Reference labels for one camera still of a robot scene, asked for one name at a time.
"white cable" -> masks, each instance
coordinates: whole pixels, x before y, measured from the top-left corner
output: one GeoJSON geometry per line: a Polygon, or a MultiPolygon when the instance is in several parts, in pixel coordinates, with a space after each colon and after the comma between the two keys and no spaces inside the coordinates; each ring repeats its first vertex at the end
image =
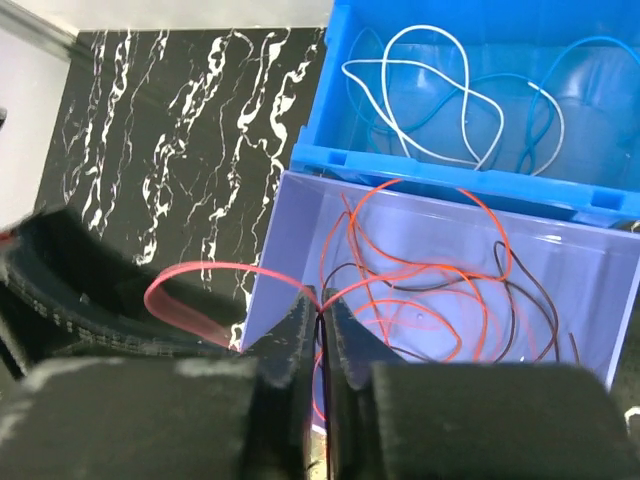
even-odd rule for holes
{"type": "MultiPolygon", "coordinates": [[[[430,32],[439,33],[440,35],[447,37],[449,40],[451,40],[451,42],[453,42],[453,44],[456,46],[456,48],[460,52],[460,55],[462,56],[462,64],[464,68],[464,88],[462,90],[463,91],[462,113],[460,115],[460,126],[462,128],[462,138],[464,139],[464,144],[467,147],[467,150],[469,150],[469,153],[471,154],[471,156],[473,156],[473,158],[476,159],[476,162],[478,163],[486,162],[486,160],[493,153],[493,150],[496,148],[498,141],[500,140],[500,137],[499,136],[496,137],[494,142],[491,144],[491,147],[489,148],[485,156],[482,157],[482,159],[480,159],[478,154],[473,150],[473,148],[469,144],[469,140],[467,139],[467,128],[466,128],[467,103],[469,101],[469,93],[470,93],[469,91],[469,83],[470,83],[469,60],[467,58],[467,52],[462,47],[462,44],[458,41],[458,39],[453,35],[451,35],[449,32],[447,32],[446,30],[443,30],[442,28],[435,27],[433,25],[412,25],[400,30],[398,33],[396,33],[393,36],[393,38],[391,38],[391,40],[389,40],[389,43],[387,43],[387,46],[385,47],[384,53],[382,55],[382,67],[380,71],[380,79],[382,81],[381,83],[382,100],[384,101],[384,106],[387,109],[387,112],[389,113],[389,118],[391,119],[391,122],[396,126],[398,125],[395,117],[393,116],[393,112],[391,111],[391,103],[389,102],[389,93],[387,92],[387,65],[386,64],[389,63],[388,62],[389,53],[391,52],[391,47],[393,47],[393,44],[396,43],[402,36],[416,30],[426,30],[430,32]]],[[[400,139],[400,143],[402,144],[402,148],[405,154],[408,157],[410,157],[411,155],[409,155],[409,151],[402,139],[400,139]]]]}
{"type": "Polygon", "coordinates": [[[476,92],[475,90],[471,90],[469,88],[466,88],[463,85],[460,85],[458,82],[456,82],[455,80],[453,80],[452,78],[448,77],[447,75],[445,75],[444,73],[442,73],[440,70],[436,69],[435,67],[432,67],[431,65],[427,65],[426,63],[422,63],[422,62],[417,62],[414,60],[389,60],[387,59],[386,63],[388,64],[404,64],[404,65],[412,65],[415,67],[420,67],[420,68],[424,68],[426,70],[429,70],[433,73],[435,73],[436,75],[438,75],[440,78],[442,78],[443,80],[449,82],[451,85],[453,85],[454,87],[462,90],[463,92],[465,92],[466,95],[473,95],[475,97],[480,98],[481,100],[484,100],[485,102],[489,103],[491,106],[493,106],[497,111],[498,111],[498,115],[500,116],[500,127],[498,128],[498,132],[496,133],[496,136],[493,140],[493,143],[491,144],[491,147],[489,148],[489,150],[487,151],[487,154],[483,157],[483,158],[479,158],[479,163],[476,162],[472,162],[470,160],[461,160],[458,158],[452,158],[452,157],[447,157],[444,155],[440,155],[438,153],[432,152],[431,150],[426,149],[425,147],[423,147],[422,145],[420,145],[419,143],[417,143],[415,140],[413,140],[411,137],[409,137],[409,135],[407,135],[401,128],[400,126],[397,124],[397,122],[394,123],[394,121],[391,119],[391,116],[393,115],[393,113],[391,112],[391,110],[389,110],[389,116],[387,116],[382,109],[380,108],[380,106],[378,105],[378,102],[376,102],[375,98],[373,97],[373,94],[371,93],[371,90],[369,89],[369,87],[362,81],[362,79],[358,76],[356,76],[355,74],[351,73],[347,67],[349,65],[354,65],[354,64],[361,64],[361,63],[383,63],[383,61],[381,59],[358,59],[358,60],[349,60],[348,62],[345,62],[342,64],[342,72],[349,77],[351,80],[353,80],[354,82],[356,82],[360,88],[362,88],[362,90],[364,91],[365,95],[367,96],[367,99],[369,100],[369,102],[371,103],[371,106],[374,108],[374,110],[376,111],[376,113],[378,114],[378,116],[382,119],[383,122],[385,122],[389,128],[391,128],[397,135],[398,138],[400,139],[400,142],[403,145],[403,150],[405,151],[405,154],[408,157],[411,157],[411,155],[409,154],[406,145],[404,144],[404,142],[406,141],[407,143],[409,143],[410,145],[414,146],[417,150],[440,160],[445,160],[448,162],[454,162],[454,163],[463,163],[465,165],[475,165],[475,169],[479,170],[484,163],[487,161],[487,159],[489,158],[489,156],[491,155],[491,153],[493,153],[493,150],[495,149],[496,145],[498,144],[498,141],[500,141],[500,137],[502,136],[502,131],[504,130],[504,112],[502,111],[502,109],[500,108],[500,106],[493,101],[492,99],[490,99],[489,97],[486,97],[484,95],[482,95],[481,93],[476,92]]]}
{"type": "Polygon", "coordinates": [[[551,155],[551,157],[549,157],[549,160],[547,160],[547,163],[542,165],[538,170],[535,170],[531,174],[532,176],[535,177],[537,175],[540,175],[547,168],[549,168],[551,166],[551,164],[555,161],[555,159],[558,157],[558,154],[560,153],[560,149],[562,148],[562,144],[564,143],[564,128],[565,128],[565,125],[564,125],[564,115],[562,114],[562,109],[560,108],[560,105],[558,104],[556,99],[553,98],[551,95],[549,95],[546,91],[541,90],[540,87],[538,87],[536,84],[534,84],[532,82],[527,82],[527,85],[529,85],[534,90],[539,90],[540,93],[543,96],[545,96],[551,102],[551,104],[553,105],[553,108],[555,108],[556,112],[558,112],[558,120],[560,121],[560,136],[558,137],[558,144],[556,145],[556,149],[553,152],[553,154],[551,155]]]}

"white surface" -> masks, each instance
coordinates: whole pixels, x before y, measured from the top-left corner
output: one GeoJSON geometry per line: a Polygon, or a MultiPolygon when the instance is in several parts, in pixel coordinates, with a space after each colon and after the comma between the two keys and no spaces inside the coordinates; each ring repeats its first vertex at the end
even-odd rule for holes
{"type": "Polygon", "coordinates": [[[13,0],[73,33],[325,26],[333,0],[13,0]]]}
{"type": "Polygon", "coordinates": [[[0,30],[0,228],[35,204],[68,62],[0,30]]]}

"blue bin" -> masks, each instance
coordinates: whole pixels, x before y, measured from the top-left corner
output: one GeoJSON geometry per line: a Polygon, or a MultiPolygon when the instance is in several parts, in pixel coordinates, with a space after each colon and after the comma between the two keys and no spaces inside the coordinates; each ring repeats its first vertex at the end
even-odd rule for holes
{"type": "MultiPolygon", "coordinates": [[[[284,172],[261,266],[314,285],[319,290],[322,248],[345,209],[341,196],[344,195],[353,207],[368,191],[370,188],[352,183],[284,172]]],[[[497,212],[497,216],[513,251],[555,303],[559,315],[561,361],[574,362],[569,339],[569,333],[572,333],[581,364],[610,388],[640,280],[640,236],[514,213],[497,212]]],[[[498,275],[492,245],[501,237],[488,215],[477,206],[385,190],[372,196],[364,205],[359,220],[372,241],[389,254],[413,261],[438,259],[498,275]]],[[[328,249],[325,274],[338,265],[353,261],[345,232],[343,223],[328,249]]],[[[363,249],[363,253],[368,265],[376,271],[398,268],[367,249],[363,249]]],[[[535,298],[543,299],[516,266],[510,279],[535,298]]],[[[358,280],[357,271],[344,269],[329,286],[344,288],[358,280]]],[[[424,275],[412,279],[410,284],[433,284],[441,280],[442,277],[424,275]]],[[[486,354],[481,357],[482,361],[490,361],[499,337],[504,345],[503,334],[510,327],[510,308],[500,285],[479,282],[478,287],[495,314],[489,322],[486,354]]],[[[372,292],[376,298],[389,298],[390,295],[389,287],[384,284],[372,285],[372,292]]],[[[258,275],[242,338],[243,349],[277,324],[297,293],[294,287],[258,275]]],[[[414,295],[396,293],[394,298],[408,299],[414,295]]],[[[521,323],[505,361],[531,361],[536,353],[533,350],[539,353],[549,342],[550,329],[543,314],[531,302],[515,295],[521,323]]],[[[368,302],[363,289],[345,298],[353,310],[368,302]]],[[[466,342],[456,360],[468,361],[475,345],[473,339],[479,332],[481,311],[473,302],[463,300],[447,295],[414,298],[438,311],[459,329],[466,342]]],[[[405,307],[401,319],[425,326],[433,323],[421,315],[419,311],[405,307]]],[[[359,320],[373,320],[371,311],[363,312],[359,320]]],[[[375,324],[369,328],[379,335],[375,324]]],[[[398,327],[392,330],[391,340],[397,346],[436,359],[444,358],[453,345],[453,339],[445,329],[421,331],[398,327]]],[[[555,361],[554,355],[549,353],[544,360],[555,361]]]]}
{"type": "MultiPolygon", "coordinates": [[[[492,169],[476,172],[416,150],[415,158],[406,158],[395,134],[372,133],[375,112],[355,83],[348,87],[341,71],[349,59],[381,58],[380,42],[423,23],[461,41],[472,80],[512,72],[539,83],[559,53],[584,37],[612,36],[635,51],[640,47],[638,19],[640,2],[633,0],[337,0],[310,120],[294,147],[291,168],[368,186],[399,177],[407,180],[402,187],[407,193],[452,201],[465,201],[455,190],[463,187],[494,209],[591,225],[640,218],[640,66],[619,46],[603,41],[572,50],[545,84],[564,111],[566,136],[558,159],[540,177],[514,173],[533,97],[525,82],[472,85],[502,106],[506,122],[497,156],[488,162],[492,169]]],[[[391,58],[419,60],[463,81],[459,52],[431,32],[406,35],[391,58]]],[[[353,69],[382,105],[380,66],[353,69]]],[[[389,78],[400,125],[419,125],[452,89],[437,76],[404,65],[389,66],[389,78]]],[[[442,154],[471,159],[461,136],[461,97],[415,128],[412,138],[442,154]]],[[[536,120],[546,109],[540,100],[536,120]]],[[[476,151],[487,150],[497,125],[494,111],[470,101],[467,132],[476,151]]],[[[551,155],[557,139],[556,118],[536,149],[536,165],[551,155]]]]}

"black object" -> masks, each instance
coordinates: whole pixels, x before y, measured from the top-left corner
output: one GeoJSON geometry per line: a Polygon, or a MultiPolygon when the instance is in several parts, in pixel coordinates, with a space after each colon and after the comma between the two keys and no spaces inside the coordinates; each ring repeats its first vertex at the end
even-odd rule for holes
{"type": "MultiPolygon", "coordinates": [[[[74,300],[68,292],[86,273],[68,262],[94,255],[100,265],[104,252],[79,235],[77,259],[65,262],[64,247],[42,233],[57,221],[42,220],[0,235],[0,338],[14,370],[27,372],[0,414],[3,480],[304,478],[316,337],[332,479],[640,479],[623,419],[584,370],[409,365],[342,300],[318,316],[302,295],[242,355],[196,346],[110,310],[116,289],[74,300]],[[82,333],[100,328],[97,341],[82,333]],[[110,348],[123,331],[135,342],[110,348]],[[170,355],[200,356],[151,358],[157,352],[139,348],[158,341],[170,355]],[[41,361],[60,345],[74,358],[41,361]]],[[[127,265],[114,272],[116,284],[148,281],[127,265]]]]}

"marble countertop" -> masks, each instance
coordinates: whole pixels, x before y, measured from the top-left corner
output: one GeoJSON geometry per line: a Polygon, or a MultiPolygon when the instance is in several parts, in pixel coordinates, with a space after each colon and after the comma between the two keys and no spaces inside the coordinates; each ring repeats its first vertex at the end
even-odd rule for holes
{"type": "MultiPolygon", "coordinates": [[[[139,265],[257,265],[315,94],[322,29],[86,32],[78,42],[88,56],[71,62],[37,207],[72,206],[139,265]]],[[[244,274],[192,281],[246,305],[253,286],[244,274]]],[[[639,315],[613,386],[630,413],[640,405],[639,315]]]]}

